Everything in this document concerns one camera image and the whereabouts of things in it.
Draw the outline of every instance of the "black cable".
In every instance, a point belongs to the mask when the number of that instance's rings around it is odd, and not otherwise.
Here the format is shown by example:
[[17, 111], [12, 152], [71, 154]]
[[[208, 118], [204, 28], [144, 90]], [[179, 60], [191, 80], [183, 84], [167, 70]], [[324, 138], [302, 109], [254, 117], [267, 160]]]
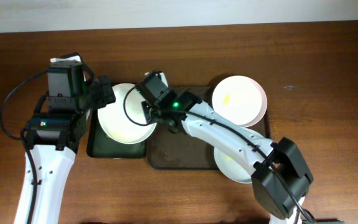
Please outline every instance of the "black cable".
[[42, 74], [46, 73], [48, 71], [48, 69], [42, 71], [42, 72], [39, 72], [37, 74], [35, 74], [33, 77], [29, 78], [28, 80], [25, 80], [23, 81], [22, 83], [20, 83], [18, 86], [16, 86], [5, 98], [4, 102], [2, 103], [2, 106], [1, 106], [1, 109], [0, 109], [0, 126], [1, 126], [1, 129], [2, 131], [6, 134], [6, 136], [10, 137], [11, 139], [13, 140], [21, 140], [20, 137], [16, 137], [16, 136], [13, 136], [11, 135], [8, 131], [6, 131], [5, 129], [5, 126], [4, 126], [4, 120], [3, 120], [3, 114], [4, 114], [4, 109], [5, 109], [5, 106], [6, 106], [6, 103], [7, 101], [11, 98], [11, 96], [20, 88], [20, 86], [26, 84], [27, 82], [41, 76]]
[[47, 97], [48, 97], [47, 94], [44, 94], [44, 95], [42, 95], [42, 96], [40, 97], [40, 99], [38, 100], [37, 105], [36, 105], [35, 108], [34, 108], [34, 114], [41, 112], [42, 106], [44, 105], [45, 100], [47, 99]]
[[32, 172], [32, 185], [33, 185], [33, 189], [32, 189], [32, 197], [31, 197], [31, 204], [30, 204], [30, 210], [29, 210], [29, 215], [27, 216], [27, 224], [31, 224], [32, 222], [32, 215], [34, 213], [34, 208], [35, 208], [35, 200], [37, 198], [37, 187], [38, 187], [38, 179], [37, 179], [37, 169], [35, 168], [35, 164], [34, 164], [34, 160], [32, 158], [31, 152], [29, 147], [27, 146], [27, 143], [25, 141], [25, 137], [24, 137], [24, 131], [26, 131], [25, 129], [21, 129], [20, 131], [20, 137], [22, 140], [22, 144], [24, 146], [24, 150], [25, 153], [27, 154], [27, 158], [29, 159], [30, 162], [30, 166], [31, 166], [31, 172]]
[[314, 217], [311, 215], [311, 213], [305, 209], [302, 208], [302, 206], [299, 204], [298, 200], [296, 199], [296, 197], [294, 196], [294, 194], [292, 193], [292, 191], [290, 190], [289, 186], [287, 185], [287, 183], [285, 182], [284, 178], [281, 176], [281, 174], [279, 173], [278, 169], [274, 166], [273, 162], [270, 161], [270, 159], [266, 156], [266, 154], [264, 152], [262, 152], [258, 146], [256, 146], [254, 143], [252, 143], [250, 140], [248, 140], [246, 137], [244, 137], [241, 133], [239, 133], [238, 131], [236, 131], [235, 129], [222, 124], [220, 122], [217, 122], [216, 120], [207, 118], [205, 116], [190, 112], [190, 111], [163, 111], [164, 113], [183, 113], [183, 114], [190, 114], [193, 116], [196, 116], [197, 118], [201, 118], [204, 119], [206, 121], [211, 122], [211, 124], [217, 124], [218, 126], [222, 127], [222, 128], [226, 128], [227, 130], [233, 132], [234, 134], [236, 134], [237, 136], [239, 136], [242, 140], [244, 140], [249, 146], [251, 146], [255, 151], [257, 151], [268, 163], [268, 165], [272, 168], [273, 173], [277, 176], [278, 180], [281, 182], [281, 184], [283, 185], [284, 189], [288, 192], [290, 198], [292, 199], [292, 201], [294, 202], [294, 204], [296, 205], [298, 211], [310, 222], [310, 223], [317, 223], [317, 221], [314, 219]]
[[145, 123], [145, 124], [140, 124], [140, 123], [138, 123], [138, 122], [132, 120], [132, 119], [129, 117], [128, 113], [127, 113], [125, 103], [126, 103], [126, 101], [127, 101], [128, 95], [129, 95], [135, 88], [136, 88], [136, 86], [133, 86], [131, 89], [129, 89], [129, 91], [127, 92], [127, 94], [125, 94], [124, 102], [123, 102], [123, 104], [122, 104], [122, 106], [123, 106], [123, 108], [124, 108], [125, 116], [128, 118], [129, 121], [131, 121], [131, 122], [134, 123], [134, 124], [137, 124], [137, 125], [139, 125], [139, 126], [148, 126], [148, 125], [151, 124], [151, 122], [152, 122], [151, 119], [150, 119], [150, 121], [148, 121], [148, 122]]

